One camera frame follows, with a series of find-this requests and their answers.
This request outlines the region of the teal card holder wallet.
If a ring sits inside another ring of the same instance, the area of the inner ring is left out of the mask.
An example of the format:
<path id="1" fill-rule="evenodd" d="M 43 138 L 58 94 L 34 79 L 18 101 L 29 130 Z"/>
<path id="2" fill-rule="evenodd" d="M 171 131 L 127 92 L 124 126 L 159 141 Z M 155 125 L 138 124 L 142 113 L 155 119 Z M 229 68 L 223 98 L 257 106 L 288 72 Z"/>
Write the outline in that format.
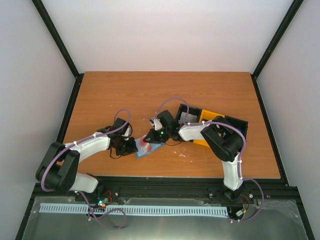
<path id="1" fill-rule="evenodd" d="M 161 148 L 164 146 L 164 143 L 148 143 L 144 142 L 144 137 L 143 135 L 140 138 L 135 139 L 135 144 L 137 147 L 137 152 L 135 153 L 136 158 L 142 158 L 146 155 L 151 154 L 152 152 L 156 151 L 157 149 Z"/>

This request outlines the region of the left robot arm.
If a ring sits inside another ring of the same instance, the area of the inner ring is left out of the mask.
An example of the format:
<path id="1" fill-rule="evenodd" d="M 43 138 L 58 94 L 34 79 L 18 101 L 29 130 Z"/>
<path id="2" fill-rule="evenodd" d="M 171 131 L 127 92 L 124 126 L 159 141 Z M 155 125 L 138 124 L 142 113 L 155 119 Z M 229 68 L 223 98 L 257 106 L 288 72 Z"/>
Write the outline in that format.
<path id="1" fill-rule="evenodd" d="M 85 192 L 92 201 L 103 198 L 104 188 L 99 180 L 86 173 L 79 173 L 79 163 L 106 150 L 115 150 L 117 157 L 124 157 L 138 151 L 131 124 L 122 119 L 115 119 L 113 125 L 101 128 L 92 135 L 71 143 L 52 143 L 35 178 L 45 192 Z"/>

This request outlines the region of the red white credit card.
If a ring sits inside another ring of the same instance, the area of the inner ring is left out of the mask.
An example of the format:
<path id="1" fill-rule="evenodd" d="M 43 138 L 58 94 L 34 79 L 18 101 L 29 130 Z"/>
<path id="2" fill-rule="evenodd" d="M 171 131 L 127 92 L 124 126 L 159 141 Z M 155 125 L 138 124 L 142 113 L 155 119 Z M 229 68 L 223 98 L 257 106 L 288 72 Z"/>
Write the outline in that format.
<path id="1" fill-rule="evenodd" d="M 150 153 L 151 150 L 152 150 L 152 147 L 151 147 L 150 143 L 143 142 L 143 138 L 144 138 L 145 136 L 146 136 L 146 134 L 143 135 L 143 136 L 139 139 L 139 142 L 138 142 L 138 143 L 139 143 L 139 147 L 140 147 L 140 151 L 141 151 L 141 153 L 142 153 L 143 155 Z"/>

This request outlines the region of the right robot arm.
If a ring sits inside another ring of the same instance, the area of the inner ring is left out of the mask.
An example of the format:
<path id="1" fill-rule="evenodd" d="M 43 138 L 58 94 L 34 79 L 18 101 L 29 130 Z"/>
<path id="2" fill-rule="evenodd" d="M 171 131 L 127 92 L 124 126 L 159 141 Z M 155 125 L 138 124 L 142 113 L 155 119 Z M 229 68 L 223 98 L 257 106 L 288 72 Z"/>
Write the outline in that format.
<path id="1" fill-rule="evenodd" d="M 143 141 L 149 144 L 166 143 L 168 140 L 189 142 L 204 140 L 214 155 L 222 161 L 223 183 L 231 191 L 243 184 L 241 170 L 246 138 L 226 118 L 217 116 L 212 120 L 192 123 L 175 120 L 167 110 L 149 120 L 152 128 Z"/>

